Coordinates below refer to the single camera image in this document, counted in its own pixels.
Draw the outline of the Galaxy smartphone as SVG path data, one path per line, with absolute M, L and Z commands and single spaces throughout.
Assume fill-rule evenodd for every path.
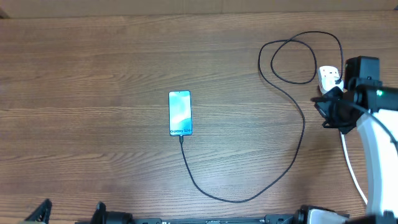
M 192 95 L 189 90 L 169 92 L 169 133 L 171 136 L 193 134 Z

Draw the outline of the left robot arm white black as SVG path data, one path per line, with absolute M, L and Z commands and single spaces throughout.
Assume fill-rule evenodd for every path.
M 52 202 L 50 199 L 44 200 L 27 218 L 20 223 L 28 224 L 49 224 L 50 214 L 52 211 Z M 80 222 L 80 224 L 135 224 L 131 213 L 125 212 L 109 212 L 106 205 L 99 202 L 96 210 L 88 222 Z

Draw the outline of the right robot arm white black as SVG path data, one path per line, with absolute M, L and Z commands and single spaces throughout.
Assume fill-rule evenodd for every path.
M 321 97 L 312 98 L 323 127 L 342 135 L 356 129 L 368 175 L 366 214 L 349 218 L 332 210 L 304 205 L 290 223 L 397 223 L 397 89 L 380 79 L 376 57 L 359 56 L 335 67 L 318 69 Z

